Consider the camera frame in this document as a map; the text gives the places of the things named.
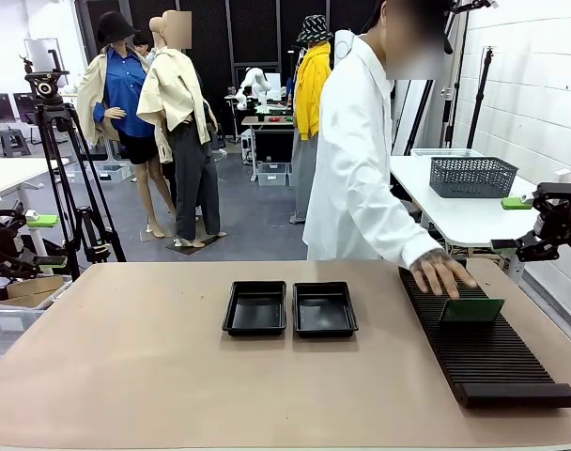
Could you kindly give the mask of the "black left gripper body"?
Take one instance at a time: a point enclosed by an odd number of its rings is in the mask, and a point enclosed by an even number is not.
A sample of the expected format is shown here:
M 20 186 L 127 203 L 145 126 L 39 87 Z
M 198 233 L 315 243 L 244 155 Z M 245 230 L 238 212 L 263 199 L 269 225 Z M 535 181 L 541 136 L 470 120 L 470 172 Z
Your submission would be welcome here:
M 0 277 L 26 277 L 26 264 L 20 260 L 23 242 L 19 233 L 25 225 L 23 205 L 0 205 Z

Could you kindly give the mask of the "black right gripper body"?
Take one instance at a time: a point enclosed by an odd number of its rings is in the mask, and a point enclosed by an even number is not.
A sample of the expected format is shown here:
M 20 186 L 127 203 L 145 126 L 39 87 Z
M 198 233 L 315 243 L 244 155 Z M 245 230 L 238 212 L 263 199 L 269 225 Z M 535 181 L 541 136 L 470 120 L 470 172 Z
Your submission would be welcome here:
M 534 232 L 545 249 L 571 247 L 571 182 L 539 183 L 533 207 L 540 212 Z

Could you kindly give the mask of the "person's tattooed right hand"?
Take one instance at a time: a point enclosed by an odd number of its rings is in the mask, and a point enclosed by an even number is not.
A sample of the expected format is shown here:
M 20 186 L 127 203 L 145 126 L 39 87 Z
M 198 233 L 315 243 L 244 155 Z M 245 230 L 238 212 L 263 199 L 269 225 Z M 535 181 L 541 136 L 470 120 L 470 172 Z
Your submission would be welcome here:
M 410 265 L 409 271 L 422 293 L 431 292 L 436 296 L 447 294 L 452 299 L 458 299 L 458 282 L 466 287 L 477 286 L 465 267 L 443 249 L 435 249 L 420 256 Z

